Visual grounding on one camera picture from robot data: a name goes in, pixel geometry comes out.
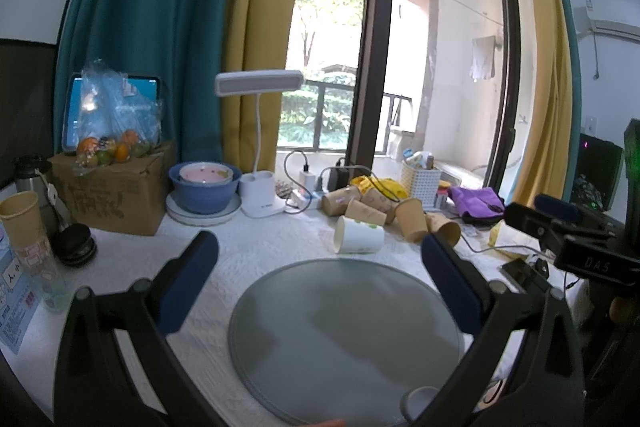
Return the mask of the white paper cup green print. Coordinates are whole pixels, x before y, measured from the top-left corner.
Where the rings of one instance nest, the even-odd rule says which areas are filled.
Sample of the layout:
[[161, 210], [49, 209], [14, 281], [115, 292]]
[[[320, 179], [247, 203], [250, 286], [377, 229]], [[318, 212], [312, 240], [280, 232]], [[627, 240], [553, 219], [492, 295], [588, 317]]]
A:
[[339, 217], [333, 236], [335, 254], [374, 254], [384, 245], [384, 229], [379, 225]]

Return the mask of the yellow curtain left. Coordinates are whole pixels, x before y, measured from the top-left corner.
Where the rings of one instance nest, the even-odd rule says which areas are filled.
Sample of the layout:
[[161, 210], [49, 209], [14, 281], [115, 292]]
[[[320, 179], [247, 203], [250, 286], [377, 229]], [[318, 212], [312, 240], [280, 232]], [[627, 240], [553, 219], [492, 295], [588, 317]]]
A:
[[[285, 68], [294, 3], [295, 0], [227, 0], [222, 69], [237, 72]], [[276, 165], [281, 101], [280, 93], [263, 94], [260, 98], [259, 170], [272, 170]], [[243, 172], [252, 171], [256, 150], [254, 96], [223, 98], [221, 126], [224, 161]]]

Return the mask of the yellow curtain right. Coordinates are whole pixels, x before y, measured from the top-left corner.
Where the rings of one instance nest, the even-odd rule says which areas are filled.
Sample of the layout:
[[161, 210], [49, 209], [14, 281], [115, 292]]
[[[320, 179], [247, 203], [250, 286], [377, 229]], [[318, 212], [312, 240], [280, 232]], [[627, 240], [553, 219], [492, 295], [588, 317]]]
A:
[[513, 195], [530, 207], [536, 196], [564, 193], [570, 132], [573, 78], [562, 0], [533, 0], [537, 50], [534, 113]]

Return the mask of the white desk lamp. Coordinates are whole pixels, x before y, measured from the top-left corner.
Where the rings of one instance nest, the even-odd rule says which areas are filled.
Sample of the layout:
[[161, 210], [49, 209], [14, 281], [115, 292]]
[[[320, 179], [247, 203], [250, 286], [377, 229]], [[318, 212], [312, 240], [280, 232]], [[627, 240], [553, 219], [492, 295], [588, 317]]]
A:
[[215, 92], [219, 98], [232, 95], [253, 95], [255, 101], [256, 150], [253, 168], [241, 176], [238, 189], [241, 209], [252, 219], [278, 215], [285, 210], [285, 202], [276, 195], [274, 174], [259, 170], [262, 155], [262, 111], [260, 98], [263, 94], [284, 93], [303, 86], [304, 75], [299, 70], [262, 69], [248, 72], [221, 72], [215, 78]]

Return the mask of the blue bowl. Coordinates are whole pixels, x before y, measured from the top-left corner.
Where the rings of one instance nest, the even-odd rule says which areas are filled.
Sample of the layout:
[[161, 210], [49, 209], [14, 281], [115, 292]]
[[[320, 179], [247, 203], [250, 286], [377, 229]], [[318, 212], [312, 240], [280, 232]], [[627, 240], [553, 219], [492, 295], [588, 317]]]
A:
[[236, 193], [239, 179], [241, 178], [241, 171], [223, 162], [224, 165], [233, 170], [234, 176], [230, 183], [214, 186], [192, 184], [182, 181], [179, 176], [180, 168], [188, 162], [172, 166], [168, 171], [169, 179], [174, 186], [172, 193], [175, 193], [174, 199], [176, 203], [185, 210], [204, 213], [204, 215], [211, 215], [212, 213], [223, 210], [224, 207], [229, 204], [231, 197]]

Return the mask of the brown paper cup lying right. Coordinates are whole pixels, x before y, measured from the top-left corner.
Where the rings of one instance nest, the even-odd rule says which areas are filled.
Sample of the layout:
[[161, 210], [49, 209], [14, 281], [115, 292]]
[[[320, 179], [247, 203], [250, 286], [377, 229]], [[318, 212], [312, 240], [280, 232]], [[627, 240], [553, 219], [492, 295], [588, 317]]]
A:
[[461, 239], [461, 229], [457, 222], [437, 212], [425, 213], [425, 222], [427, 230], [430, 233], [440, 234], [446, 239], [450, 247], [454, 247], [459, 243]]

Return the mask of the bag of oranges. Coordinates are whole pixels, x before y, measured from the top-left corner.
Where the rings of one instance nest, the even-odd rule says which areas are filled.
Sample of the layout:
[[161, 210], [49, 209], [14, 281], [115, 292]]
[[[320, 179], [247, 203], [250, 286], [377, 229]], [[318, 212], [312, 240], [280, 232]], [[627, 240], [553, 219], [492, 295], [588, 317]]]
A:
[[76, 169], [89, 172], [151, 154], [162, 141], [163, 102], [103, 61], [81, 72]]

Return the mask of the small grey white lid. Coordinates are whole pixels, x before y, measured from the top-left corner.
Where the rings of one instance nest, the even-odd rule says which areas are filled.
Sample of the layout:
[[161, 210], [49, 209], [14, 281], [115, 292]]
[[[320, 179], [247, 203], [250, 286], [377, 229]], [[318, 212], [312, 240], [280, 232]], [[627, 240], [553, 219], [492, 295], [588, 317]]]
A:
[[408, 424], [416, 421], [438, 395], [439, 389], [423, 386], [412, 389], [400, 399], [400, 411]]

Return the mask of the white plate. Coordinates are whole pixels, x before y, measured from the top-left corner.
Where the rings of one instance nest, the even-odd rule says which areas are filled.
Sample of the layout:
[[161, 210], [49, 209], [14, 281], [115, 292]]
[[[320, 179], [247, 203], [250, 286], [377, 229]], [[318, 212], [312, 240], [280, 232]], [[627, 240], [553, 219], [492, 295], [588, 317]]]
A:
[[234, 194], [229, 204], [223, 210], [204, 215], [204, 213], [195, 213], [181, 208], [174, 199], [175, 193], [170, 193], [165, 199], [166, 212], [172, 220], [182, 225], [190, 225], [190, 227], [208, 228], [215, 225], [223, 225], [230, 221], [241, 210], [241, 199], [238, 194]]

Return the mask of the purple cloth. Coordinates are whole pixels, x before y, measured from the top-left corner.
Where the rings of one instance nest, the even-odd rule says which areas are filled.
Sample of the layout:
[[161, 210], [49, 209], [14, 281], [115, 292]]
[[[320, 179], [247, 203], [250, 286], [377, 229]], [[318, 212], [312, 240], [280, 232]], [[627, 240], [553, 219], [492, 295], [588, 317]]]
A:
[[494, 225], [504, 215], [506, 206], [491, 187], [465, 188], [452, 186], [448, 195], [454, 202], [458, 216], [467, 225]]

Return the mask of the yellow packet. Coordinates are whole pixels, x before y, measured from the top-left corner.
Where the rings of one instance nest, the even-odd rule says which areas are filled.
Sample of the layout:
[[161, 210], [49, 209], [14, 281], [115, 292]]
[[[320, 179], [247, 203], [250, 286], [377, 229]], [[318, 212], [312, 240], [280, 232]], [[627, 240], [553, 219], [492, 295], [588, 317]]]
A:
[[405, 187], [390, 178], [378, 179], [375, 176], [356, 176], [350, 181], [350, 184], [356, 186], [361, 195], [367, 194], [375, 188], [378, 193], [393, 200], [404, 200], [409, 197]]

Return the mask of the brown paper cup lying back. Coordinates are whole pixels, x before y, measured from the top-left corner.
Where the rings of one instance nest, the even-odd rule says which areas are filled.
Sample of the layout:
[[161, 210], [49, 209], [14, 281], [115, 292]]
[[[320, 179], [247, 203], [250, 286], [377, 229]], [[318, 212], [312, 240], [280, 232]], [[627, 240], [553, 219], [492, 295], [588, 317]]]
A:
[[386, 225], [391, 225], [395, 219], [395, 209], [398, 205], [397, 200], [391, 200], [386, 195], [378, 191], [377, 188], [371, 187], [361, 196], [361, 202], [385, 216]]

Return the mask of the tablet with blue screen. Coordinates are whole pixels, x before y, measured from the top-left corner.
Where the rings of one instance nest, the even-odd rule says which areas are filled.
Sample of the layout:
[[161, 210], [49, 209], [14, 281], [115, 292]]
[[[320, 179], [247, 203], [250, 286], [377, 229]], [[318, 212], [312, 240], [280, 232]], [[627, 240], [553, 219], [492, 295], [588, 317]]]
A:
[[[81, 73], [74, 72], [66, 94], [66, 105], [61, 135], [61, 147], [65, 154], [73, 154], [79, 143], [78, 120], [81, 100]], [[140, 94], [152, 101], [160, 98], [160, 78], [152, 76], [129, 76], [122, 87], [123, 96]]]

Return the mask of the white lattice basket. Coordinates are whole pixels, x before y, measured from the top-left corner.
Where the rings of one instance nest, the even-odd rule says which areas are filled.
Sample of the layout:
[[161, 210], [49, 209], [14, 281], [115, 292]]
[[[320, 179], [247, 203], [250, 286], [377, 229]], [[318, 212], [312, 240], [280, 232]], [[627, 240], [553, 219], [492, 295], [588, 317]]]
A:
[[411, 198], [419, 199], [424, 210], [435, 208], [442, 172], [438, 169], [416, 169], [401, 163], [400, 184]]

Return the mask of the black smartphone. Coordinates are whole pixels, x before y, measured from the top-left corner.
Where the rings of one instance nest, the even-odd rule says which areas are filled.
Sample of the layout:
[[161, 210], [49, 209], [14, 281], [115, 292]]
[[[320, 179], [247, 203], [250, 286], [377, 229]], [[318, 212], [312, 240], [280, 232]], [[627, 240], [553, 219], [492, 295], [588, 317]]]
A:
[[501, 265], [500, 272], [523, 293], [535, 285], [534, 270], [522, 259], [506, 262]]

